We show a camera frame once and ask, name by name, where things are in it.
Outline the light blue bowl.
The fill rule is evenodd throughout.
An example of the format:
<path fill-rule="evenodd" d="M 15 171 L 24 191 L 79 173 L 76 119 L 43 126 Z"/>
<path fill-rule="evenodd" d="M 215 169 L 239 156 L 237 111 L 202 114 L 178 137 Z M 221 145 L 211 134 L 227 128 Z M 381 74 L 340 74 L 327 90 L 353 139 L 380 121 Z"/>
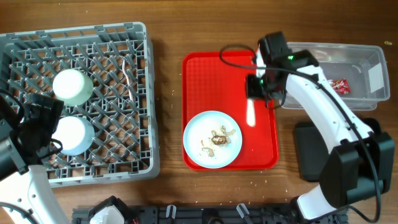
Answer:
<path fill-rule="evenodd" d="M 62 143 L 62 154 L 77 156 L 93 143 L 95 130 L 93 125 L 85 118 L 66 116 L 58 122 L 52 138 Z"/>

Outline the light green bowl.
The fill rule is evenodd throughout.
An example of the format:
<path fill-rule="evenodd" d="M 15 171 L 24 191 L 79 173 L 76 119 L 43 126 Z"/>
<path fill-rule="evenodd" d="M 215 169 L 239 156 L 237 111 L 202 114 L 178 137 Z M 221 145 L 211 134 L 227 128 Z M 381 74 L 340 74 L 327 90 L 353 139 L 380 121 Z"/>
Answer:
<path fill-rule="evenodd" d="M 53 79 L 53 91 L 65 106 L 82 105 L 93 93 L 93 81 L 85 73 L 74 69 L 61 71 Z"/>

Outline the white plastic spoon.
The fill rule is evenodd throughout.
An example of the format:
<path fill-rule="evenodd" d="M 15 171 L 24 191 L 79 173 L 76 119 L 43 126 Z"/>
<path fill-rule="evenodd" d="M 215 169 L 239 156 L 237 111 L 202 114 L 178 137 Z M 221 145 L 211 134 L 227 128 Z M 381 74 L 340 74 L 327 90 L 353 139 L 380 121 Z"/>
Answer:
<path fill-rule="evenodd" d="M 254 101 L 252 99 L 247 100 L 246 122 L 250 127 L 255 127 L 256 125 L 255 106 L 254 106 Z"/>

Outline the red snack wrapper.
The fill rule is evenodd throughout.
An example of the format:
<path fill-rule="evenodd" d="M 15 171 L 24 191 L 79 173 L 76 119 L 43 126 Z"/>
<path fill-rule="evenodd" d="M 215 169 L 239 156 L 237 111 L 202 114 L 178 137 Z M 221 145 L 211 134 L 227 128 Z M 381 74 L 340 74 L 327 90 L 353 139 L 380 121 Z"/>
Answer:
<path fill-rule="evenodd" d="M 350 86 L 345 78 L 339 80 L 329 80 L 328 82 L 332 89 L 334 89 L 340 95 L 351 93 Z"/>

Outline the white plastic fork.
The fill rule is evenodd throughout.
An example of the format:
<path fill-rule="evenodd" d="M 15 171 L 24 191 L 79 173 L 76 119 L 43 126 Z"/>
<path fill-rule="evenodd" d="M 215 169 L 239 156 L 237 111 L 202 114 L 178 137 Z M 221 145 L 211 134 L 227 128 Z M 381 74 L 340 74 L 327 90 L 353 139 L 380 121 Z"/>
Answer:
<path fill-rule="evenodd" d="M 125 59 L 123 59 L 123 61 L 122 61 L 122 72 L 123 72 L 123 75 L 124 75 L 124 77 L 125 77 L 125 79 L 127 81 L 127 90 L 128 90 L 128 93 L 129 93 L 129 99 L 132 102 L 134 102 L 134 96 L 132 94 L 132 91 L 128 88 L 130 86 L 131 82 L 130 82 L 128 74 L 126 73 L 126 60 Z"/>

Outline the light blue plate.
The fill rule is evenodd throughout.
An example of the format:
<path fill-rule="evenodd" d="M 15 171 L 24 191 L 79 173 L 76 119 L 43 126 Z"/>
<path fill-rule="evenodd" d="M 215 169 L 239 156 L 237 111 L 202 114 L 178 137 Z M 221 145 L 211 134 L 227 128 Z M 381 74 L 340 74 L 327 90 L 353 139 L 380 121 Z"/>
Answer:
<path fill-rule="evenodd" d="M 207 169 L 230 165 L 242 146 L 243 134 L 239 125 L 220 111 L 195 115 L 183 131 L 184 152 L 194 163 Z"/>

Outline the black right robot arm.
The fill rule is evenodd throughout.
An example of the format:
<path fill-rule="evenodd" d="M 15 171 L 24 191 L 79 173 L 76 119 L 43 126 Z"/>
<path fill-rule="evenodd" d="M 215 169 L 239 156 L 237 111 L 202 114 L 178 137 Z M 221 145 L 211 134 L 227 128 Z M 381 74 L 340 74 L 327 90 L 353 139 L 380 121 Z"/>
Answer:
<path fill-rule="evenodd" d="M 319 184 L 295 198 L 295 217 L 310 223 L 374 197 L 376 223 L 381 196 L 391 187 L 395 144 L 386 132 L 359 119 L 332 89 L 318 60 L 308 50 L 293 52 L 281 32 L 257 42 L 246 96 L 276 100 L 291 94 L 307 112 L 328 150 Z"/>

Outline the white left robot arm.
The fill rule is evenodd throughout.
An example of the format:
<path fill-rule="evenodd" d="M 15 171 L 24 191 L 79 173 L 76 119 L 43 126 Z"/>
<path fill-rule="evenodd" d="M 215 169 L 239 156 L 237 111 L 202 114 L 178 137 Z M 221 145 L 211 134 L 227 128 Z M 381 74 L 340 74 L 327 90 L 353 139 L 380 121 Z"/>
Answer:
<path fill-rule="evenodd" d="M 68 223 L 43 159 L 59 153 L 52 137 L 64 103 L 31 93 L 21 103 L 1 90 L 1 207 L 14 223 Z"/>

